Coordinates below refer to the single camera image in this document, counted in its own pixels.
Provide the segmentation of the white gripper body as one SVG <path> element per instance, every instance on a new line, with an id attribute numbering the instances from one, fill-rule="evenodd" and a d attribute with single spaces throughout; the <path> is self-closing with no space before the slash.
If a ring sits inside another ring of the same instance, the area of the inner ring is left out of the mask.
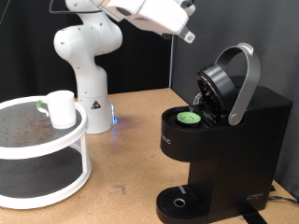
<path id="1" fill-rule="evenodd" d="M 130 23 L 145 31 L 178 35 L 189 16 L 175 0 L 145 0 Z"/>

